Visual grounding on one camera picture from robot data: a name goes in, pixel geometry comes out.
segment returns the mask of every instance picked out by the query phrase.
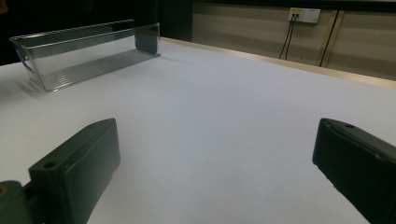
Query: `electrical outlet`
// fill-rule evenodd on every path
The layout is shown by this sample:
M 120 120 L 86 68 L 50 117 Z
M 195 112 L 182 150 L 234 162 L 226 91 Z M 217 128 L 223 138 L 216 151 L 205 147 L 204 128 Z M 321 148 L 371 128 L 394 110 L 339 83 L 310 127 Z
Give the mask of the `electrical outlet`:
M 291 7 L 289 13 L 289 21 L 293 18 L 293 14 L 297 16 L 295 21 L 303 21 L 304 9 L 301 7 Z
M 320 9 L 306 8 L 304 10 L 303 22 L 317 23 L 319 19 Z

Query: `screw hole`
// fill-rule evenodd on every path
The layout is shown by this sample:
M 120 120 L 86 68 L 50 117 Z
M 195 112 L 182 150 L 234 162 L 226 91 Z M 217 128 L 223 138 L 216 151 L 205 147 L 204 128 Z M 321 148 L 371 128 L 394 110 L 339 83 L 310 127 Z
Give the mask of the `screw hole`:
M 48 162 L 48 163 L 46 163 L 45 165 L 44 165 L 44 168 L 46 168 L 46 169 L 49 169 L 49 168 L 52 168 L 52 167 L 54 167 L 56 165 L 56 162 Z
M 0 186 L 0 196 L 7 192 L 7 186 Z

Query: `container rim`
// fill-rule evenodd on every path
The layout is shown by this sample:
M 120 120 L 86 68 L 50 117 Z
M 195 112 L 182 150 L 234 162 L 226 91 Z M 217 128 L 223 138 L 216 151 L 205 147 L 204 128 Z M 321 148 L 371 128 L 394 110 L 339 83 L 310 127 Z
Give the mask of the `container rim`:
M 101 24 L 95 24 L 95 25 L 89 25 L 89 26 L 81 26 L 77 28 L 71 28 L 71 29 L 64 29 L 64 30 L 58 30 L 58 31 L 51 31 L 51 32 L 44 32 L 44 33 L 38 33 L 38 34 L 33 34 L 33 35 L 18 35 L 18 36 L 12 36 L 8 40 L 11 41 L 14 45 L 23 48 L 23 49 L 37 49 L 37 48 L 42 48 L 42 47 L 47 47 L 47 46 L 53 46 L 53 45 L 58 45 L 58 44 L 63 44 L 63 43 L 69 43 L 73 41 L 79 41 L 83 39 L 90 39 L 94 38 L 97 36 L 104 36 L 104 35 L 112 35 L 112 34 L 117 34 L 117 33 L 122 33 L 126 31 L 132 31 L 132 30 L 140 30 L 140 29 L 145 29 L 149 27 L 155 27 L 159 26 L 160 24 L 158 22 L 150 24 L 150 25 L 145 25 L 145 26 L 138 26 L 130 29 L 125 29 L 125 30 L 120 30 L 116 32 L 111 32 L 111 33 L 105 33 L 105 34 L 100 34 L 100 35 L 90 35 L 90 36 L 85 36 L 81 38 L 75 38 L 75 39 L 69 39 L 69 40 L 64 40 L 64 41 L 59 41 L 55 43 L 50 43 L 50 44 L 44 44 L 44 45 L 37 45 L 37 46 L 32 46 L 32 47 L 26 47 L 22 45 L 21 43 L 18 43 L 17 40 L 19 39 L 24 39 L 24 38 L 34 38 L 34 37 L 39 37 L 42 35 L 53 35 L 53 34 L 59 34 L 63 32 L 70 32 L 70 31 L 76 31 L 76 30 L 83 30 L 83 29 L 89 29 L 89 28 L 95 28 L 95 27 L 100 27 L 100 26 L 105 26 L 105 25 L 110 25 L 110 24 L 117 24 L 117 23 L 123 23 L 127 21 L 134 21 L 134 19 L 129 19 L 129 20 L 124 20 L 124 21 L 113 21 L 113 22 L 106 22 L 106 23 L 101 23 Z

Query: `wall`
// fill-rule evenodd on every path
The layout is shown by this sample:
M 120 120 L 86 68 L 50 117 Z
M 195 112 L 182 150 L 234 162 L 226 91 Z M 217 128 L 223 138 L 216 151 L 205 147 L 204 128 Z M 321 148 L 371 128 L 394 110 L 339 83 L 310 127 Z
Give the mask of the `wall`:
M 277 58 L 284 44 L 289 8 L 196 3 L 192 42 Z M 296 23 L 288 60 L 318 65 L 334 23 L 321 10 L 317 24 Z M 396 79 L 396 14 L 346 12 L 326 66 L 373 77 Z

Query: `dark background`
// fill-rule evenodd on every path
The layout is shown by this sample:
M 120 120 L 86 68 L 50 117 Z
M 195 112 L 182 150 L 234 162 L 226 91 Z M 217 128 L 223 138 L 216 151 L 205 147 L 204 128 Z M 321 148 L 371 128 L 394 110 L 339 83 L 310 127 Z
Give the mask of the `dark background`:
M 110 21 L 159 22 L 161 36 L 191 41 L 192 0 L 7 0 L 0 14 L 0 65 L 19 58 L 8 39 Z

